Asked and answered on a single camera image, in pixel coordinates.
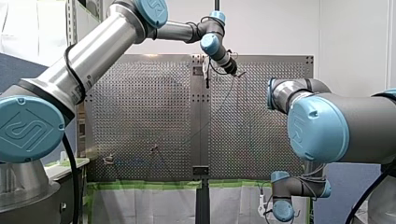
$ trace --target metal frame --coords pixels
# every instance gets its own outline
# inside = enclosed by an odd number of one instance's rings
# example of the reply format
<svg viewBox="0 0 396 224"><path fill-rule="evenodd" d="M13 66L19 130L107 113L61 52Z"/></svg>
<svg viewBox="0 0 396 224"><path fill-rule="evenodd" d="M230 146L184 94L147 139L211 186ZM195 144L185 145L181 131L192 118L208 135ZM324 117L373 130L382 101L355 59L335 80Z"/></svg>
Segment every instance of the metal frame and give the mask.
<svg viewBox="0 0 396 224"><path fill-rule="evenodd" d="M213 176L210 175L210 159L209 159L209 137L211 125L208 123L211 121L211 113L214 103L212 103L212 88L213 83L210 88L207 89L205 81L202 74L202 62L204 55L194 54L194 55L124 55L119 60L118 63L129 63L129 62L147 62L147 63L160 63L160 62L190 62L190 117L191 117L191 130L190 130L190 146L191 146L191 176L185 176L183 178L148 178L148 180L159 180L159 181L175 181L175 180L192 180L192 179L208 179L210 178L250 178L250 179L268 179L269 176L249 176L240 175L236 177L232 176ZM244 55L238 56L237 61L241 64L244 63L298 63L304 65L304 77L309 78L313 76L313 57L312 56L252 56ZM266 83L262 83L262 92L266 89L264 86ZM97 152L95 152L94 141L93 141L93 117L92 112L94 108L92 107L93 98L92 94L88 94L85 102L86 106L86 148L89 150L87 157L97 158ZM107 166L109 172L116 172L111 166Z"/></svg>
<svg viewBox="0 0 396 224"><path fill-rule="evenodd" d="M209 200L209 186L208 181L210 176L210 159L209 159L209 137L211 125L207 125L211 120L212 107L212 88L213 83L210 84L211 89L206 88L206 83L202 74L202 63L204 55L124 55L119 59L118 63L128 62L182 62L190 61L190 146L191 146L191 177L179 178L178 180L201 180L202 187L197 190L196 195L196 223L208 224L210 223L210 200ZM310 78L313 76L313 57L312 56L239 56L237 61L239 63L299 63L304 64L304 77ZM92 125L93 117L91 111L94 98L92 94L88 94L85 106L87 111L86 116L86 146L91 152L92 157L97 157L97 152L94 152L95 145L92 139ZM90 173L95 172L95 163L103 162L102 160L92 161L89 167ZM114 165L106 167L107 172L117 172L118 168ZM251 176L240 176L240 178L252 178ZM157 181L175 181L173 178L148 178L147 180Z"/></svg>
<svg viewBox="0 0 396 224"><path fill-rule="evenodd" d="M66 33L67 45L77 43L77 0L67 0L66 2Z"/></svg>
<svg viewBox="0 0 396 224"><path fill-rule="evenodd" d="M103 0L96 0L99 12L99 21L103 21Z"/></svg>

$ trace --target pegboard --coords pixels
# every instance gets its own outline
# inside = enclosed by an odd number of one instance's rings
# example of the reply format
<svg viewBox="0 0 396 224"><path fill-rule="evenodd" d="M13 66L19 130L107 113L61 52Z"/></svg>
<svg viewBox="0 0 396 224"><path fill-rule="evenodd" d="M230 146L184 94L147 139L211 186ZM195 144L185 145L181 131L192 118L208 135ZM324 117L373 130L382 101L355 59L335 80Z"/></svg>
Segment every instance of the pegboard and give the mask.
<svg viewBox="0 0 396 224"><path fill-rule="evenodd" d="M242 56L240 61L243 77L212 79L210 178L270 179L276 170L300 175L302 162L290 146L287 116L266 107L267 83L271 77L312 77L312 59Z"/></svg>
<svg viewBox="0 0 396 224"><path fill-rule="evenodd" d="M241 55L247 73L212 72L207 89L197 57L124 55L94 86L86 100L89 181L191 180L193 165L208 165L210 178L301 173L286 117L266 109L266 87L270 77L312 77L312 59Z"/></svg>

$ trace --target blue gray joint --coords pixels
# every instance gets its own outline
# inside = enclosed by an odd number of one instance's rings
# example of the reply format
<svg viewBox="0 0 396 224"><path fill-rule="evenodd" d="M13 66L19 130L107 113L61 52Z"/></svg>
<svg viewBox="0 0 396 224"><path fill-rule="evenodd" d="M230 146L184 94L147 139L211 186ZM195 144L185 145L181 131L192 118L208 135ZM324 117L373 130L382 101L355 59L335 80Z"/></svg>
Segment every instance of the blue gray joint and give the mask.
<svg viewBox="0 0 396 224"><path fill-rule="evenodd" d="M291 196L327 198L332 192L328 180L323 183L308 181L302 183L301 180L291 177L284 171L273 172L271 183L274 217L281 222L288 222L294 218Z"/></svg>
<svg viewBox="0 0 396 224"><path fill-rule="evenodd" d="M313 93L331 92L329 88L313 78L271 78L267 87L267 108L288 114L294 102Z"/></svg>
<svg viewBox="0 0 396 224"><path fill-rule="evenodd" d="M304 160L325 163L390 162L396 133L393 93L385 91L374 97L321 93L298 100L288 115L294 152Z"/></svg>
<svg viewBox="0 0 396 224"><path fill-rule="evenodd" d="M134 2L140 15L152 27L161 28L168 21L168 7L165 0L134 0Z"/></svg>
<svg viewBox="0 0 396 224"><path fill-rule="evenodd" d="M218 34L206 34L201 39L201 49L227 74L234 75L237 71L236 61L231 54L222 46L221 37Z"/></svg>
<svg viewBox="0 0 396 224"><path fill-rule="evenodd" d="M225 26L225 15L222 11L212 11L210 17L220 21L222 25Z"/></svg>
<svg viewBox="0 0 396 224"><path fill-rule="evenodd" d="M33 96L0 98L0 160L23 163L47 156L64 136L64 117Z"/></svg>

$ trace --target black cable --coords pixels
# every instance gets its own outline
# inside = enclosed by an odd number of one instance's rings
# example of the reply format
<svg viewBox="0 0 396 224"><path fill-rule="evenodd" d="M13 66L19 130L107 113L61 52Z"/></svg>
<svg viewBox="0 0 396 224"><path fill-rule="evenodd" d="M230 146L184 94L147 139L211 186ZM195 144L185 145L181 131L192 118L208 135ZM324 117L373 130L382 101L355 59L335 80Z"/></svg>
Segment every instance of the black cable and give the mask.
<svg viewBox="0 0 396 224"><path fill-rule="evenodd" d="M396 159L392 161L392 163L387 167L387 169L376 179L376 181L361 195L358 202L350 211L349 215L346 218L346 224L350 224L356 212L358 212L361 205L364 203L366 198L373 192L373 190L378 187L379 184L384 181L384 179L389 175L389 173L396 167Z"/></svg>
<svg viewBox="0 0 396 224"><path fill-rule="evenodd" d="M67 157L70 161L70 167L72 169L72 179L73 179L73 196L74 196L74 209L73 209L73 224L78 224L78 214L79 214L79 185L78 185L78 169L76 165L76 160L73 155L73 150L70 147L69 140L66 134L62 140L64 142L64 149L66 150Z"/></svg>
<svg viewBox="0 0 396 224"><path fill-rule="evenodd" d="M70 45L69 47L67 47L67 49L64 51L64 62L66 63L66 70L67 72L73 76L73 78L75 79L75 81L78 83L79 85L79 90L81 91L81 98L79 99L79 101L77 102L77 104L81 104L84 100L85 100L85 87L84 84L82 83L81 79L79 78L79 76L77 75L76 71L72 68L72 66L70 65L70 60L69 60L69 52L70 49L72 49L75 45Z"/></svg>
<svg viewBox="0 0 396 224"><path fill-rule="evenodd" d="M195 28L197 29L197 35L199 36L200 39L202 38L202 35L201 35L201 33L199 32L199 26L198 26L197 23L195 23L195 22L193 22L193 21L188 21L188 22L186 22L186 24L195 26Z"/></svg>
<svg viewBox="0 0 396 224"><path fill-rule="evenodd" d="M267 222L267 224L269 224L270 222L268 221L268 217L267 217L267 214L268 213L272 213L273 212L273 210L272 209L270 209L269 211L267 211L267 208L268 208L268 203L271 201L271 199L273 198L273 195L271 194L271 196L270 196L270 198L268 199L268 201L267 201L267 204L265 205L265 209L264 209L264 217L265 217L265 221Z"/></svg>
<svg viewBox="0 0 396 224"><path fill-rule="evenodd" d="M217 73L217 74L219 74L219 75L221 75L221 76L230 75L230 74L228 74L228 73L221 73L221 72L219 72L219 71L213 66L213 64L212 64L212 58L210 58L210 57L209 57L209 65L210 65L210 67L213 69L213 71L215 71L215 73Z"/></svg>
<svg viewBox="0 0 396 224"><path fill-rule="evenodd" d="M223 32L223 34L221 34L221 33L219 33L219 32L210 32L210 33L217 33L217 34L219 34L219 35L225 36L225 29L224 29L223 21L221 21L220 19L215 18L215 17L205 16L205 17L202 17L202 18L201 18L201 23L204 22L205 19L207 19L207 20L212 20L212 21L216 21L216 22L219 24L219 26L221 27L221 30L222 30L222 32Z"/></svg>

